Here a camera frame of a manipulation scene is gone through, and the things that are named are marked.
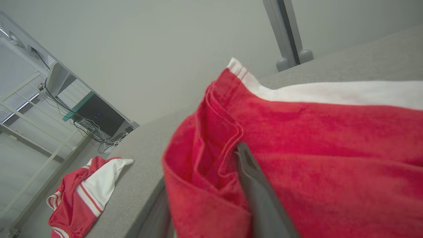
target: gray couch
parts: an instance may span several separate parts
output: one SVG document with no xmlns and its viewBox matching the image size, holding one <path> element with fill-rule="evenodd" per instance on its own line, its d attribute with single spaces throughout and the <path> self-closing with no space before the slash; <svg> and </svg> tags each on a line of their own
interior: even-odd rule
<svg viewBox="0 0 423 238">
<path fill-rule="evenodd" d="M 269 88 L 311 82 L 421 80 L 423 25 L 262 78 Z M 109 157 L 130 158 L 106 209 L 87 238 L 124 237 L 163 176 L 163 150 L 181 121 L 195 107 L 180 110 L 131 132 Z"/>
</svg>

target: white wall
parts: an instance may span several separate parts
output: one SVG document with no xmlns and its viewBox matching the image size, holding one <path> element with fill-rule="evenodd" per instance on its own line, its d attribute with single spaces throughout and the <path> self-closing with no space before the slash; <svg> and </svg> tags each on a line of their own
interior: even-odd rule
<svg viewBox="0 0 423 238">
<path fill-rule="evenodd" d="M 195 104 L 235 56 L 281 57 L 261 0 L 5 0 L 3 11 L 138 124 Z"/>
<path fill-rule="evenodd" d="M 421 0 L 290 0 L 304 49 L 318 58 L 423 23 Z"/>
</svg>

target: red and white cloth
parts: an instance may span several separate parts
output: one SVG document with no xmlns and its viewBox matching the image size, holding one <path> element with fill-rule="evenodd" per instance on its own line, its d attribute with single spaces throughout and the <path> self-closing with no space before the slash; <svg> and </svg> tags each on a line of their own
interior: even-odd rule
<svg viewBox="0 0 423 238">
<path fill-rule="evenodd" d="M 179 238 L 251 236 L 239 141 L 301 236 L 422 236 L 422 81 L 271 90 L 233 59 L 163 157 Z"/>
<path fill-rule="evenodd" d="M 109 201 L 121 170 L 133 162 L 119 157 L 105 161 L 97 156 L 65 175 L 57 191 L 47 198 L 48 206 L 54 210 L 48 221 L 53 228 L 52 237 L 85 236 Z"/>
</svg>

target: metal railing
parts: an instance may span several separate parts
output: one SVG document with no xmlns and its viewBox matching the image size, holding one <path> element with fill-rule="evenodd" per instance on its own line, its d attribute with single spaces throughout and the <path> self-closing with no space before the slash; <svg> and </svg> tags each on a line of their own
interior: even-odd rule
<svg viewBox="0 0 423 238">
<path fill-rule="evenodd" d="M 41 131 L 43 131 L 44 133 L 46 133 L 47 135 L 49 135 L 50 137 L 52 137 L 53 139 L 57 140 L 58 142 L 60 142 L 60 146 L 51 154 L 51 156 L 47 159 L 47 161 L 39 168 L 39 170 L 31 177 L 31 179 L 25 184 L 25 186 L 21 189 L 21 191 L 19 191 L 19 193 L 13 198 L 13 200 L 7 205 L 7 207 L 2 211 L 2 213 L 0 214 L 0 218 L 3 218 L 8 212 L 9 210 L 13 207 L 13 205 L 15 205 L 15 203 L 18 201 L 18 199 L 25 193 L 25 191 L 30 187 L 30 185 L 35 181 L 35 179 L 42 173 L 42 171 L 47 167 L 47 165 L 57 156 L 57 154 L 66 146 L 69 147 L 72 151 L 74 151 L 77 147 L 76 146 L 72 146 L 70 144 L 70 140 L 73 138 L 73 136 L 78 132 L 78 129 L 75 128 L 74 130 L 69 129 L 70 131 L 72 131 L 72 133 L 67 137 L 66 140 L 60 139 L 58 138 L 55 133 L 54 133 L 54 129 L 49 128 L 47 126 L 43 126 L 42 124 L 38 123 L 36 120 L 31 119 L 28 116 L 25 116 L 24 114 L 20 113 L 18 110 L 16 110 L 15 108 L 11 107 L 10 105 L 8 105 L 5 100 L 8 99 L 11 95 L 13 94 L 17 94 L 20 97 L 22 97 L 23 99 L 25 99 L 28 103 L 30 103 L 32 106 L 38 108 L 43 114 L 47 115 L 48 117 L 52 118 L 53 120 L 55 120 L 56 122 L 59 122 L 57 119 L 55 119 L 52 115 L 50 115 L 50 113 L 48 113 L 47 111 L 43 110 L 41 107 L 38 107 L 35 103 L 31 102 L 28 98 L 22 96 L 20 93 L 18 93 L 18 91 L 23 88 L 26 85 L 30 85 L 31 87 L 35 88 L 36 90 L 38 90 L 35 86 L 33 86 L 32 84 L 30 84 L 30 82 L 32 80 L 34 80 L 35 78 L 37 78 L 38 76 L 41 76 L 45 79 L 45 77 L 43 75 L 41 75 L 39 72 L 33 74 L 31 77 L 29 77 L 27 80 L 25 80 L 25 82 L 19 84 L 18 86 L 16 86 L 14 89 L 12 89 L 11 91 L 7 92 L 5 95 L 0 97 L 0 106 L 5 107 L 6 109 L 8 109 L 9 111 L 13 112 L 15 115 L 19 116 L 20 118 L 24 119 L 25 121 L 27 121 L 28 123 L 30 123 L 31 125 L 33 125 L 35 128 L 40 129 Z M 10 127 L 4 125 L 4 124 L 0 124 L 2 127 L 7 127 L 9 130 L 12 130 Z M 36 144 L 35 142 L 31 141 L 31 140 L 27 140 L 28 142 L 44 149 L 43 147 L 41 147 L 40 145 Z"/>
</svg>

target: gray sofa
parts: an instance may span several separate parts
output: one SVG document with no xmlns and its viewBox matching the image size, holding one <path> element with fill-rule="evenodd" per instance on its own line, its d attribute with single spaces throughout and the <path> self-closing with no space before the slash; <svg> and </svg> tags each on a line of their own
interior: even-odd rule
<svg viewBox="0 0 423 238">
<path fill-rule="evenodd" d="M 422 78 L 423 25 L 420 25 L 301 64 L 259 81 L 264 86 L 277 89 L 312 82 Z M 105 211 L 87 238 L 124 237 L 128 233 L 163 176 L 163 150 L 181 121 L 194 109 L 195 106 L 192 106 L 137 128 L 110 154 L 109 157 L 130 158 L 135 163 L 120 175 Z"/>
</svg>

